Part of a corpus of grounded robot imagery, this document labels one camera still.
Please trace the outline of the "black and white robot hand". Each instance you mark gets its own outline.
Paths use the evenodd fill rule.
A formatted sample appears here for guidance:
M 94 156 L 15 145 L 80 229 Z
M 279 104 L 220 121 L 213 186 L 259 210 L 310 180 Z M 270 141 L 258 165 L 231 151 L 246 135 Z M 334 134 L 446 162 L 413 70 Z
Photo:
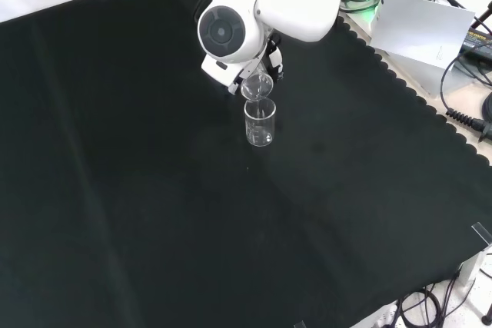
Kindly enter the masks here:
M 231 94 L 235 94 L 241 84 L 256 72 L 264 72 L 276 83 L 283 78 L 283 58 L 280 51 L 281 36 L 273 31 L 269 34 L 260 54 L 251 61 L 228 64 L 215 61 L 206 55 L 202 71 L 216 82 L 224 85 Z

